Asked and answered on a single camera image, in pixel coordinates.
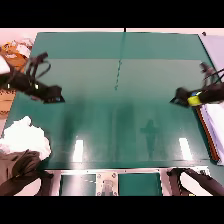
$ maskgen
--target table surface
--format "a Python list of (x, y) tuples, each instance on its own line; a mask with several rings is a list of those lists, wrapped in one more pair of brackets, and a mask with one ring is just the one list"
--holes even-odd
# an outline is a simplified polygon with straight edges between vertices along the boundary
[[(211, 65), (197, 35), (39, 33), (32, 56), (44, 51), (52, 68), (41, 81), (62, 86), (66, 103), (43, 105), (17, 93), (5, 126), (28, 115), (46, 132), (52, 155), (41, 168), (208, 165), (224, 184), (194, 111), (169, 104), (177, 87), (201, 85), (201, 61)], [(80, 139), (82, 162), (74, 163)]]

